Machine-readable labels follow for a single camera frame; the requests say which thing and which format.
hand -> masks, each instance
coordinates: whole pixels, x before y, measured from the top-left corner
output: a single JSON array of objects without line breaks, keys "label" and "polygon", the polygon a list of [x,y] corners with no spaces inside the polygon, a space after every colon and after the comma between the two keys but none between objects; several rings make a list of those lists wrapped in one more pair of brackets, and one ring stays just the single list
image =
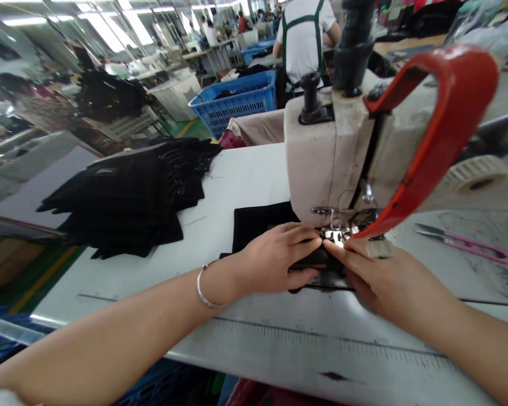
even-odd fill
[{"label": "hand", "polygon": [[405,250],[372,259],[365,239],[350,239],[344,249],[325,240],[324,247],[348,269],[357,293],[378,315],[404,331],[427,341],[440,323],[447,323],[455,306],[461,305],[425,266]]},{"label": "hand", "polygon": [[311,268],[290,273],[288,268],[320,247],[320,232],[302,223],[284,226],[288,231],[276,226],[236,254],[243,294],[297,289],[318,275],[318,271]]}]

yellow floor line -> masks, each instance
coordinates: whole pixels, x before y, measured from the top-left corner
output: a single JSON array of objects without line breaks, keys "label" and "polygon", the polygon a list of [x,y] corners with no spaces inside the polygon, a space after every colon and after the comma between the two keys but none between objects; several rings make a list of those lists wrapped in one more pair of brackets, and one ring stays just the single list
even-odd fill
[{"label": "yellow floor line", "polygon": [[28,303],[30,299],[35,295],[35,293],[38,291],[39,288],[41,288],[43,285],[45,285],[45,282],[49,280],[50,277],[53,276],[53,274],[60,268],[69,257],[73,255],[73,253],[77,250],[78,247],[73,246],[66,250],[64,254],[60,256],[56,262],[51,265],[51,267],[45,272],[37,281],[36,283],[23,295],[20,301],[17,302],[16,305],[14,305],[9,313],[17,313],[19,310],[23,308],[25,304]]},{"label": "yellow floor line", "polygon": [[197,118],[193,119],[192,121],[190,121],[182,130],[180,133],[177,134],[177,136],[175,138],[180,138],[182,137],[183,135],[186,134],[186,132],[189,130],[189,128],[194,124],[194,122],[197,120]]}]

red handle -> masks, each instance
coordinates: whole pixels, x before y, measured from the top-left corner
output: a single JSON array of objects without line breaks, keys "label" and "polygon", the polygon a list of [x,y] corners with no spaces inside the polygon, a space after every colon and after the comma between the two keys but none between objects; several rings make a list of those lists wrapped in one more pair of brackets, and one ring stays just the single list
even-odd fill
[{"label": "red handle", "polygon": [[436,188],[478,128],[498,83],[493,58],[477,47],[454,45],[418,54],[399,71],[375,101],[371,113],[397,107],[429,74],[438,81],[438,99],[421,145],[378,220],[354,237],[382,235],[412,214]]}]

finger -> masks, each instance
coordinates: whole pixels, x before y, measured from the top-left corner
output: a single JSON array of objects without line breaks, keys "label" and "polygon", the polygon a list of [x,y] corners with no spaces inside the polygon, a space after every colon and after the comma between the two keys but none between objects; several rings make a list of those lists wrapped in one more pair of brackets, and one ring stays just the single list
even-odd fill
[{"label": "finger", "polygon": [[320,237],[320,231],[313,227],[301,226],[294,228],[286,233],[286,241],[288,245],[294,245],[304,240],[312,240]]},{"label": "finger", "polygon": [[322,245],[322,239],[318,237],[308,242],[300,242],[290,246],[292,261],[290,265],[299,261],[300,259],[305,258],[308,255],[311,255],[315,250],[320,248],[320,245]]},{"label": "finger", "polygon": [[371,257],[369,256],[369,254],[367,252],[367,243],[368,242],[369,242],[368,239],[351,238],[351,239],[348,239],[344,243],[344,249],[358,253],[359,255],[362,255],[363,257],[370,259]]},{"label": "finger", "polygon": [[374,303],[376,301],[376,295],[371,290],[371,287],[367,282],[361,279],[353,272],[348,272],[347,274],[348,281],[352,284],[354,289],[357,291],[358,295],[369,305],[372,309],[374,307]]},{"label": "finger", "polygon": [[353,272],[361,276],[367,282],[373,278],[373,264],[374,262],[356,254],[352,251],[347,251],[339,247],[334,242],[329,240],[323,241],[323,246],[331,255],[342,262],[346,268],[351,269]]},{"label": "finger", "polygon": [[303,223],[297,223],[297,222],[289,222],[285,224],[281,224],[280,226],[273,227],[273,230],[276,230],[278,233],[285,233],[288,231],[293,230],[294,228],[298,228],[304,226]]},{"label": "finger", "polygon": [[318,271],[312,268],[303,269],[301,272],[289,272],[286,276],[286,289],[302,288],[317,275]]}]

dark hair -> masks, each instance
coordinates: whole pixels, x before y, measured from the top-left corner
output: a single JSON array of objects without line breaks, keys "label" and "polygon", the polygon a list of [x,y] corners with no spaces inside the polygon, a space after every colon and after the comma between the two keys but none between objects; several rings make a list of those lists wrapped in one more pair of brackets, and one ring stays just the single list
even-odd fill
[{"label": "dark hair", "polygon": [[15,94],[21,93],[24,86],[31,86],[30,82],[24,77],[12,73],[0,73],[0,90],[10,102],[15,103],[17,101]]}]

